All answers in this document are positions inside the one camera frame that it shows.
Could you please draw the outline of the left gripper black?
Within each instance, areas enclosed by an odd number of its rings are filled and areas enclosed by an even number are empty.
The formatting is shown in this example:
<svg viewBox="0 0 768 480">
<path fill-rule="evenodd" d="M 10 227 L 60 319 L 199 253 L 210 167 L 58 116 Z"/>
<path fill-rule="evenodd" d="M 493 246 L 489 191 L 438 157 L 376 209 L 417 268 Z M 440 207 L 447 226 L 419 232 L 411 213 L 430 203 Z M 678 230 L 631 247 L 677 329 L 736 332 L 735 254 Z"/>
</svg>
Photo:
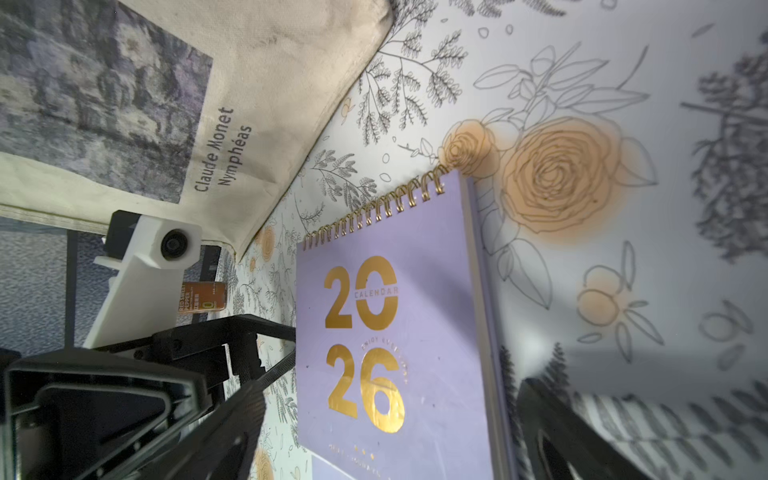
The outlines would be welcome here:
<svg viewBox="0 0 768 480">
<path fill-rule="evenodd" d="M 169 450 L 231 377 L 265 389 L 295 368 L 295 351 L 265 367 L 257 346 L 264 337 L 293 343 L 296 329 L 241 314 L 103 352 L 11 356 L 1 377 L 2 478 L 130 476 Z"/>
</svg>

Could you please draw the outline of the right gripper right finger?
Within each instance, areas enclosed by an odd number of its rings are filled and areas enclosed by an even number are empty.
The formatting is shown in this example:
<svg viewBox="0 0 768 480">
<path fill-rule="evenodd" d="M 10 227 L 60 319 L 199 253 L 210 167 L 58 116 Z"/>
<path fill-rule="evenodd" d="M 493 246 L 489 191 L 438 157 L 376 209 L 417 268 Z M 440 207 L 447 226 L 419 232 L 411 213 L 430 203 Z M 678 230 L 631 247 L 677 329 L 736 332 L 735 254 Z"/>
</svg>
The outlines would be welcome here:
<svg viewBox="0 0 768 480">
<path fill-rule="evenodd" d="M 531 470 L 537 479 L 645 479 L 647 475 L 615 450 L 545 383 L 525 379 L 517 410 Z"/>
</svg>

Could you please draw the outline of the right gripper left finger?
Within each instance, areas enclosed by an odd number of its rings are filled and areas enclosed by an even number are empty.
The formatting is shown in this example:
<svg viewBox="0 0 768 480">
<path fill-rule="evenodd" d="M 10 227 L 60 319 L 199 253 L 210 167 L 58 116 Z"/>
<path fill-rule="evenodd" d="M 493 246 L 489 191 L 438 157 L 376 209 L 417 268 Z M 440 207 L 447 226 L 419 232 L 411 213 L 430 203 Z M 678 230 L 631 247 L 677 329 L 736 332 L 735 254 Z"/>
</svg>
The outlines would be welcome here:
<svg viewBox="0 0 768 480">
<path fill-rule="evenodd" d="M 246 479 L 266 413 L 263 387 L 248 381 L 160 460 L 145 479 Z"/>
</svg>

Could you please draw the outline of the purple 2026 calendar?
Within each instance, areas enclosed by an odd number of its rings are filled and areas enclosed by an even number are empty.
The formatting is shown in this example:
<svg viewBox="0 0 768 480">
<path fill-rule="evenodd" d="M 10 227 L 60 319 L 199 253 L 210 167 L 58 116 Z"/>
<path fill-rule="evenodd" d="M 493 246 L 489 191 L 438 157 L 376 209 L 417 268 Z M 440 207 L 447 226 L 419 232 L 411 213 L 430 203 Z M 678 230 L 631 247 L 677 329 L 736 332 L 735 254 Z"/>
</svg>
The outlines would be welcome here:
<svg viewBox="0 0 768 480">
<path fill-rule="evenodd" d="M 470 181 L 436 169 L 297 248 L 298 439 L 316 479 L 512 479 Z"/>
</svg>

